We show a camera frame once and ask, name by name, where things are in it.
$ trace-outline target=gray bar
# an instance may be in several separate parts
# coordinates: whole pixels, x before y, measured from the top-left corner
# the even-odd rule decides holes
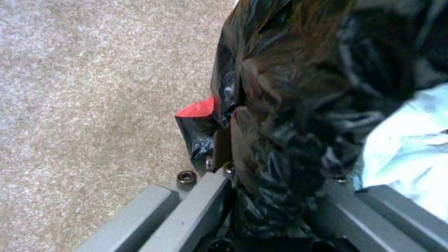
[[[137,251],[178,204],[178,193],[150,185],[76,251]]]
[[[356,196],[429,251],[448,251],[448,225],[392,188],[369,187]]]
[[[317,211],[304,215],[322,238],[346,237],[363,252],[425,251],[336,181],[325,182],[324,191],[326,196],[318,198]]]
[[[203,236],[219,229],[230,193],[230,180],[207,172],[139,251],[193,251]]]

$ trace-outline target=light blue fabric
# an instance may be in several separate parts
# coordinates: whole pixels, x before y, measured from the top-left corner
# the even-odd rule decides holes
[[[448,83],[419,92],[367,137],[363,187],[387,184],[448,223]]]

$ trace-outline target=floor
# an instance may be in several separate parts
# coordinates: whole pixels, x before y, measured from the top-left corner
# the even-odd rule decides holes
[[[233,4],[0,1],[0,251],[72,251],[192,168],[174,114],[207,97]]]

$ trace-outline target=black plastic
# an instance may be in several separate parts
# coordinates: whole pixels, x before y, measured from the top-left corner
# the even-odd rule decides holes
[[[366,136],[448,80],[447,24],[445,0],[240,1],[211,81],[212,125],[231,127],[234,234],[295,236],[325,179],[360,172]]]

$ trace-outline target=plastic bag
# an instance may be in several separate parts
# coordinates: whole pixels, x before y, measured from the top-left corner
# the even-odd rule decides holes
[[[378,3],[241,0],[226,20],[212,116],[231,122],[236,236],[295,236],[325,179],[362,172],[366,136],[448,80],[446,2]]]
[[[220,128],[212,117],[212,111],[213,97],[191,104],[176,114],[190,161],[201,175],[206,172],[206,158],[213,154],[213,134]]]

